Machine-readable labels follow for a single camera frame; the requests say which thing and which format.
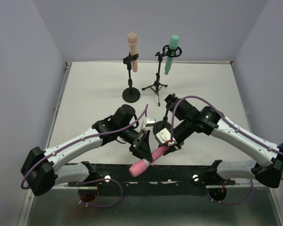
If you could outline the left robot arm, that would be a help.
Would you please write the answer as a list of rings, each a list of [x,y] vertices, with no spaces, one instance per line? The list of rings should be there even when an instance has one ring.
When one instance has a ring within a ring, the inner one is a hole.
[[[118,137],[131,145],[132,155],[152,162],[150,131],[136,131],[140,119],[132,106],[124,104],[113,115],[95,122],[83,134],[61,145],[44,150],[38,146],[31,149],[20,170],[24,177],[21,189],[31,189],[35,196],[40,196],[54,185],[85,181],[91,168],[86,163],[71,165],[69,162],[87,151],[116,141]]]

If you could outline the beige microphone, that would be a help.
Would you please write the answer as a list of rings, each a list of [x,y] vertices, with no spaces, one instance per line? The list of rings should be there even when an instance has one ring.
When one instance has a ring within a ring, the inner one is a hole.
[[[134,55],[138,54],[138,49],[137,49],[138,38],[137,38],[137,35],[135,33],[129,33],[127,35],[127,43],[129,45],[129,51],[130,51],[131,58],[133,58]],[[138,70],[137,59],[132,60],[131,65],[132,65],[132,71],[134,73],[136,73],[137,70]]]

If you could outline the black round-base clip stand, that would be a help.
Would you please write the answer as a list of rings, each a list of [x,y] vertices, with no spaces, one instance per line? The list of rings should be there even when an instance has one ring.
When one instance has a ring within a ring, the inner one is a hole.
[[[128,103],[135,103],[140,99],[140,92],[137,88],[133,87],[133,81],[131,78],[131,70],[132,70],[132,61],[137,60],[139,57],[139,54],[135,54],[131,56],[129,55],[123,59],[123,64],[126,65],[127,70],[128,70],[128,88],[126,88],[123,93],[122,93],[122,98],[124,101]]]

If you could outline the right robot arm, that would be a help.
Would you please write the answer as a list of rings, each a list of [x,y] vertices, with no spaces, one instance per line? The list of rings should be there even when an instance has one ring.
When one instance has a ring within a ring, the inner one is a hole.
[[[204,133],[227,142],[251,157],[248,161],[215,161],[214,173],[224,180],[246,178],[278,188],[283,181],[283,143],[268,142],[232,122],[223,113],[207,104],[198,110],[183,98],[168,95],[165,98],[172,117],[180,121],[170,125],[170,136],[164,143],[167,153],[180,150],[192,133]]]

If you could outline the green toy microphone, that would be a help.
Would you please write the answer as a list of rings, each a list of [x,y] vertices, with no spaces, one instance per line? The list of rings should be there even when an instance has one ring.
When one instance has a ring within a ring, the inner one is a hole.
[[[168,51],[166,55],[167,58],[166,58],[166,64],[165,64],[165,75],[168,75],[171,70],[173,56],[176,54],[178,45],[179,45],[179,36],[174,34],[171,36],[171,39],[168,44]]]

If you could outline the black tripod shock-mount stand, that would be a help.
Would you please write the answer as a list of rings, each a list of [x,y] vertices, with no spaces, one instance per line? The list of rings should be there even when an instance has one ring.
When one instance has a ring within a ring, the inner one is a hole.
[[[161,69],[161,63],[163,61],[163,57],[166,57],[168,51],[168,45],[165,45],[162,48],[162,52],[157,52],[155,54],[156,57],[158,57],[158,71],[156,73],[156,80],[153,82],[152,85],[146,86],[142,88],[142,91],[145,91],[146,89],[151,89],[158,97],[158,106],[160,106],[160,99],[159,99],[159,91],[162,87],[167,88],[168,85],[160,83],[160,69]],[[182,49],[180,47],[177,48],[176,54],[173,56],[173,58],[179,57],[182,54]]]

